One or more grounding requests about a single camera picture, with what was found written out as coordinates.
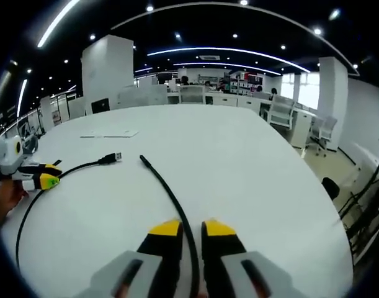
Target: window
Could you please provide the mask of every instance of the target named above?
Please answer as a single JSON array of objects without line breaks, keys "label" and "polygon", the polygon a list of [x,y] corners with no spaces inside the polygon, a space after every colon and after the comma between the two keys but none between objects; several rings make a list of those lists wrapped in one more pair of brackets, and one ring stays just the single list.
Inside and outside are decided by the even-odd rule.
[{"label": "window", "polygon": [[319,73],[302,73],[298,102],[317,110],[319,105]]},{"label": "window", "polygon": [[282,77],[282,90],[280,92],[281,96],[291,98],[294,97],[294,74],[284,74]]}]

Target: usb connector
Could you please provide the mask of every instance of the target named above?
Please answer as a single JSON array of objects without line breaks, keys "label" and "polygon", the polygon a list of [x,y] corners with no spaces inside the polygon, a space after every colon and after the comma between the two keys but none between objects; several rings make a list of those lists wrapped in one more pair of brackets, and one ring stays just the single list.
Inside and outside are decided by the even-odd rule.
[{"label": "usb connector", "polygon": [[110,163],[115,163],[116,161],[119,161],[122,159],[122,153],[111,153],[108,155],[105,155],[103,158],[100,158],[98,160],[99,165],[108,165]]}]

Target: white office chair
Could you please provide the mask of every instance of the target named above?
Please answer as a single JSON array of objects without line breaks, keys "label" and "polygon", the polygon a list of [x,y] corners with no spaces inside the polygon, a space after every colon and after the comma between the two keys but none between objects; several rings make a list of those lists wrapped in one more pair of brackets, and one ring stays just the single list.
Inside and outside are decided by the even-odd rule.
[{"label": "white office chair", "polygon": [[332,130],[336,123],[337,119],[331,116],[326,118],[316,118],[311,128],[311,141],[306,144],[306,147],[308,148],[313,141],[312,139],[314,139],[318,146],[316,155],[319,155],[320,151],[325,152],[327,149],[327,142],[331,142]]},{"label": "white office chair", "polygon": [[204,86],[180,86],[178,93],[180,104],[206,104]]},{"label": "white office chair", "polygon": [[288,128],[293,125],[293,111],[295,101],[279,95],[274,95],[269,111],[265,111],[268,124],[275,124]]}]

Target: black ceiling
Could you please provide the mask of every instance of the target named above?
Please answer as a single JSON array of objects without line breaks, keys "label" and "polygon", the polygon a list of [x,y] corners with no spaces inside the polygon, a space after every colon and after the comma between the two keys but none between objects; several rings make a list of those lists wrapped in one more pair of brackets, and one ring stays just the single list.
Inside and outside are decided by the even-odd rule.
[{"label": "black ceiling", "polygon": [[[334,51],[305,30],[263,12],[238,7],[191,6],[157,12],[110,30],[118,23],[155,8],[192,1],[81,0],[58,25],[42,49],[37,43],[44,30],[68,0],[4,1],[0,3],[0,75],[6,68],[12,79],[0,99],[0,111],[17,103],[22,80],[28,86],[21,114],[38,96],[55,94],[77,84],[81,89],[81,53],[97,38],[113,34],[134,40],[134,69],[147,63],[157,70],[175,69],[173,63],[196,62],[197,55],[216,54],[222,62],[249,65],[284,73],[297,72],[292,66],[254,55],[233,52],[196,51],[146,56],[147,53],[178,47],[228,47],[277,56],[317,71],[318,58]],[[359,65],[360,78],[379,86],[379,7],[338,1],[249,0],[249,4],[289,17],[306,27],[320,27],[323,37],[339,49],[351,63]],[[338,19],[328,19],[334,8],[341,8]]]}]

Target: black chair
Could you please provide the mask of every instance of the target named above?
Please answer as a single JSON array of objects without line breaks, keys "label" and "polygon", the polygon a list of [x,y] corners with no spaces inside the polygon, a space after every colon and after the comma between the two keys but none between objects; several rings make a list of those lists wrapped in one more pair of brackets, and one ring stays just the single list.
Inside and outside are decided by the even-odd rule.
[{"label": "black chair", "polygon": [[339,195],[339,186],[330,178],[324,177],[321,184],[327,191],[332,201]]}]

